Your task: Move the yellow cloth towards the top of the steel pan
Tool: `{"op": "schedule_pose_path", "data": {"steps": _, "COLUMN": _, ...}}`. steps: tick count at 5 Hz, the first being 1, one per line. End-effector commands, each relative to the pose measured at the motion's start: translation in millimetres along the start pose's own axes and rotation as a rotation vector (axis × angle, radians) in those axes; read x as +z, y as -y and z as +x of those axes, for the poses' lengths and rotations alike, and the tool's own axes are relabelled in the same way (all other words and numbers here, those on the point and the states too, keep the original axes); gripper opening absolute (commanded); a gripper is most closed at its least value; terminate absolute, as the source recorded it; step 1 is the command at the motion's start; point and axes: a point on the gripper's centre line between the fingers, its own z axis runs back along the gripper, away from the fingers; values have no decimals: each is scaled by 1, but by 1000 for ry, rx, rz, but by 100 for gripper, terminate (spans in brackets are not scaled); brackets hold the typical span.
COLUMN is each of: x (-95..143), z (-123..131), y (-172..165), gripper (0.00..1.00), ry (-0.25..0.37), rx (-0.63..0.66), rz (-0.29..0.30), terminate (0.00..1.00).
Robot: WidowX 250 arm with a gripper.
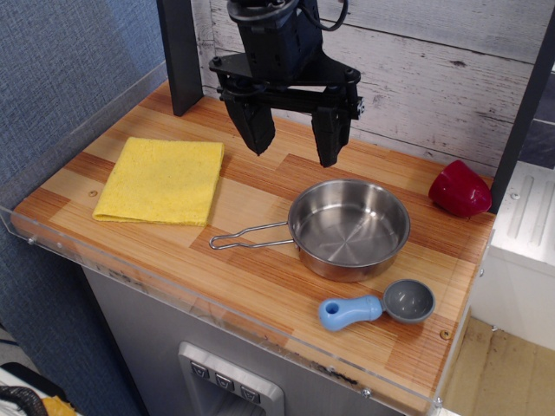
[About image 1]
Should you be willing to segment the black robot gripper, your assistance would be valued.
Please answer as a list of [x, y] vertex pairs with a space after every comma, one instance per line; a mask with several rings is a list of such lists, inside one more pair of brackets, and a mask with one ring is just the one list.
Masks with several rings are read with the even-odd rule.
[[264, 153], [276, 129], [271, 108], [312, 114], [323, 167], [333, 166], [349, 142], [350, 120], [363, 111], [358, 70], [323, 52], [315, 1], [230, 1], [244, 50], [216, 56], [209, 65], [218, 92], [247, 147]]

